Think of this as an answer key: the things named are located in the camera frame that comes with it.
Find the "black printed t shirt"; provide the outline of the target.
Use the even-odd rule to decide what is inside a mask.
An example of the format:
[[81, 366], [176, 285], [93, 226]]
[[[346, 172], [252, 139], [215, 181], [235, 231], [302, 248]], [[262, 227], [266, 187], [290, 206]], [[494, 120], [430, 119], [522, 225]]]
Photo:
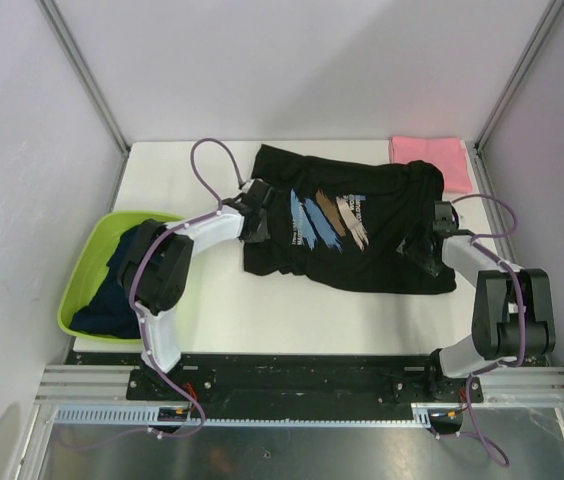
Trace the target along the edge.
[[430, 274], [399, 247], [424, 237], [444, 191], [441, 171], [418, 160], [365, 165], [262, 145], [252, 176], [269, 184], [268, 237], [243, 246], [245, 272], [304, 276], [361, 293], [441, 295], [455, 272]]

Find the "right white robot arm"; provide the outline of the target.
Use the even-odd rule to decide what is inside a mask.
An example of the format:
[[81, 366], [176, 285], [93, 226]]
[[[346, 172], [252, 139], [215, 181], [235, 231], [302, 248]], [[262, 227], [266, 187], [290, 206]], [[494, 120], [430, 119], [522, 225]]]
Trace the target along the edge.
[[397, 247], [428, 275], [451, 269], [475, 292], [470, 334], [433, 353], [438, 367], [423, 376], [424, 391], [435, 401], [455, 394], [459, 378], [519, 367], [556, 345], [548, 274], [505, 260], [481, 242], [484, 237], [461, 227], [451, 202], [435, 201]]

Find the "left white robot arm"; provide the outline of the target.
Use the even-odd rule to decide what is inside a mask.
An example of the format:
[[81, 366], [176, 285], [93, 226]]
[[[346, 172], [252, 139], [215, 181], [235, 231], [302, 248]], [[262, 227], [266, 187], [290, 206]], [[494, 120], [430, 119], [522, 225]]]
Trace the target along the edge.
[[267, 209], [274, 188], [261, 179], [248, 181], [234, 198], [199, 217], [178, 221], [143, 221], [122, 261], [117, 282], [139, 325], [143, 359], [153, 368], [148, 387], [159, 398], [176, 397], [182, 374], [174, 320], [193, 258], [221, 243], [261, 243], [269, 238]]

